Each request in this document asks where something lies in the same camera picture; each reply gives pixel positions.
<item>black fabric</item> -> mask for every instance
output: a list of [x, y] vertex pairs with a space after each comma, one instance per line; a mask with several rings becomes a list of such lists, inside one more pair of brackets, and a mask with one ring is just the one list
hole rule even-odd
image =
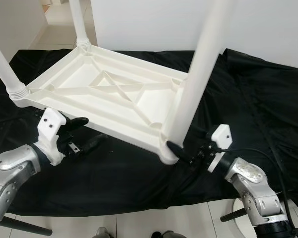
[[[19, 51], [10, 65], [28, 84], [69, 50]], [[187, 72], [192, 51], [121, 52]], [[0, 81], [0, 120], [35, 108], [18, 108]], [[0, 153], [37, 140], [37, 117], [0, 124]], [[266, 62], [233, 50], [219, 55], [192, 121], [206, 130], [230, 125], [232, 148], [260, 149], [279, 160], [291, 198], [298, 205], [298, 69]], [[83, 144], [99, 132], [87, 127], [73, 132]], [[202, 141], [188, 132], [185, 150], [194, 155]], [[234, 152], [257, 164], [270, 186], [280, 191], [275, 168], [262, 155]], [[19, 190], [9, 212], [37, 216], [94, 216], [187, 205], [238, 197], [235, 189], [202, 163], [167, 166], [157, 155], [109, 137], [97, 150], [78, 160], [63, 160], [33, 176]]]

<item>black cloth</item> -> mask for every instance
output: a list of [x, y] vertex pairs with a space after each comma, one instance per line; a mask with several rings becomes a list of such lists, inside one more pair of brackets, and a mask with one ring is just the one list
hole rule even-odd
[[[10, 65], [28, 84], [70, 50], [21, 50]], [[193, 51], [121, 52], [187, 72]], [[0, 120], [27, 115], [35, 108], [18, 108], [0, 81]], [[37, 140], [36, 117], [0, 124], [0, 153]], [[266, 62], [233, 50], [219, 55], [193, 124], [210, 129], [230, 125], [232, 148], [251, 147], [276, 157], [288, 178], [291, 198], [298, 205], [298, 69]], [[99, 132], [84, 127], [73, 132], [83, 144]], [[194, 155], [201, 140], [188, 132], [184, 146]], [[260, 166], [269, 184], [280, 191], [276, 169], [262, 155], [234, 152]], [[237, 192], [202, 163], [194, 169], [178, 162], [164, 165], [157, 155], [109, 137], [97, 150], [66, 160], [29, 179], [9, 212], [34, 216], [95, 216], [187, 205], [224, 198]]]

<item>white wall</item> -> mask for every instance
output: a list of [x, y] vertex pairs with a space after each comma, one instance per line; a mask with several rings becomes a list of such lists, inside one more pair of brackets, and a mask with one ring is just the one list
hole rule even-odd
[[0, 0], [0, 49], [10, 61], [27, 49], [47, 21], [38, 0]]
[[[212, 0], [91, 0], [98, 45], [194, 50]], [[298, 0], [238, 0], [224, 48], [298, 67]]]

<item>tiled floor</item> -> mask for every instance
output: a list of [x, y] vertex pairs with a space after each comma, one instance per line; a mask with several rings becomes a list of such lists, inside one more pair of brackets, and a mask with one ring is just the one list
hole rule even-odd
[[[97, 45], [95, 28], [89, 0], [80, 0], [88, 37]], [[69, 4], [52, 5], [46, 12], [49, 27], [35, 49], [58, 50], [75, 47], [75, 30]], [[53, 230], [52, 238], [92, 238], [98, 227], [105, 226], [117, 238], [150, 238], [153, 231], [174, 230], [187, 238], [243, 238], [234, 221], [222, 223], [220, 217], [231, 211], [232, 200], [171, 207], [166, 210], [119, 214], [112, 216], [65, 218], [65, 217], [10, 217]], [[298, 227], [298, 208], [292, 205], [292, 217]], [[254, 238], [254, 230], [247, 216], [236, 223]], [[43, 238], [27, 232], [0, 227], [0, 238]]]

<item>black tripod leg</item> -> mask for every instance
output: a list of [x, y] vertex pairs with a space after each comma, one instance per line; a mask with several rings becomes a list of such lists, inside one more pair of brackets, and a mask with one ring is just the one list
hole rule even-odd
[[52, 230], [38, 227], [32, 224], [28, 224], [22, 221], [18, 221], [9, 217], [3, 217], [2, 221], [0, 222], [0, 226], [9, 227], [12, 229], [31, 232], [39, 235], [50, 236], [52, 234]]
[[242, 208], [242, 209], [239, 209], [235, 212], [232, 212], [232, 213], [229, 213], [225, 216], [222, 216], [221, 217], [221, 222], [227, 222], [227, 221], [233, 220], [235, 218], [244, 216], [246, 214], [247, 214], [247, 212], [246, 212], [245, 208]]

